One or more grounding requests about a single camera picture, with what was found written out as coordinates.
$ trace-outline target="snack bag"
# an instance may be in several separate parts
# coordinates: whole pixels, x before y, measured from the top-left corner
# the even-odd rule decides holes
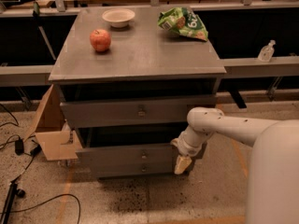
[[[207,41],[207,30],[198,15],[186,7],[172,8],[161,12],[158,25],[179,35]]]

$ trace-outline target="bowl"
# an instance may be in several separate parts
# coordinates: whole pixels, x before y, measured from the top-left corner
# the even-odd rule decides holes
[[[109,22],[112,27],[122,28],[129,24],[129,21],[135,17],[135,13],[126,8],[115,8],[103,13],[102,18]]]

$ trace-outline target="red apple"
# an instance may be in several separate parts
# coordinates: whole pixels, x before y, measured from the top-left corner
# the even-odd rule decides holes
[[[93,48],[96,51],[108,50],[111,44],[111,36],[104,29],[95,29],[90,34],[90,40]]]

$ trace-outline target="cabinet top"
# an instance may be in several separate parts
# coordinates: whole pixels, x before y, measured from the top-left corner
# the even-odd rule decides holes
[[[225,73],[209,41],[178,36],[158,26],[167,7],[126,7],[135,18],[125,28],[113,28],[102,14],[114,7],[82,9],[50,73],[52,83],[213,77]],[[90,33],[111,34],[110,49],[96,52]]]

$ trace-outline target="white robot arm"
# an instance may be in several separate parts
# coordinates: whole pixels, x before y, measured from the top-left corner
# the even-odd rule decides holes
[[[189,126],[172,141],[178,147],[176,174],[213,133],[253,147],[249,167],[246,224],[295,224],[299,221],[299,120],[225,117],[216,108],[196,107]]]

